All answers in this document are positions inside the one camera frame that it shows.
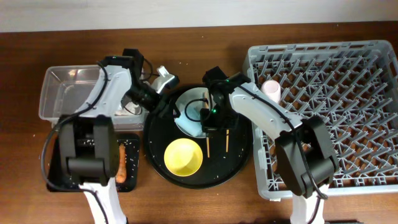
black tray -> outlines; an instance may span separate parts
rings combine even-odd
[[[124,144],[126,147],[126,181],[119,184],[116,183],[118,192],[130,192],[137,184],[138,155],[139,155],[139,136],[136,134],[118,134],[118,144]],[[66,189],[78,189],[77,183],[72,182],[69,175],[65,175],[61,170],[61,159],[58,138],[55,140],[53,154],[50,163],[50,170],[47,177],[56,186]],[[58,191],[47,185],[50,192],[66,192]]]
[[[175,90],[169,97],[177,99],[183,92],[203,85],[190,85]],[[179,177],[165,166],[164,151],[174,140],[188,138],[194,140],[203,152],[203,163],[191,176]],[[210,158],[207,158],[206,138],[187,136],[177,127],[173,119],[160,119],[152,114],[144,126],[144,150],[155,170],[171,183],[189,189],[205,189],[222,184],[236,175],[248,161],[252,152],[251,122],[239,117],[238,128],[229,132],[229,149],[226,152],[226,133],[217,133],[210,138]]]

wooden table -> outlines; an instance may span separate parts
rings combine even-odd
[[[92,223],[83,194],[51,194],[40,175],[39,154],[50,123],[38,117],[46,69],[94,64],[105,55],[138,48],[155,67],[200,83],[219,65],[241,70],[248,48],[350,40],[389,40],[398,52],[397,22],[294,24],[181,29],[87,30],[0,34],[0,223]],[[253,223],[288,219],[292,201],[270,202],[257,192],[253,160],[235,178],[206,190],[177,187],[161,178],[141,153],[137,188],[119,194],[131,223]],[[396,223],[398,194],[330,197],[326,220]]]

transparent bin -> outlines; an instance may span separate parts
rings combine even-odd
[[[280,105],[326,123],[340,168],[328,195],[398,192],[398,61],[385,40],[251,47],[243,72],[281,85]],[[292,196],[275,171],[274,143],[253,125],[261,197]]]
[[[55,125],[61,114],[74,113],[88,98],[100,74],[97,65],[57,66],[47,69],[40,94],[39,117]],[[147,111],[113,116],[116,131],[141,131]]]

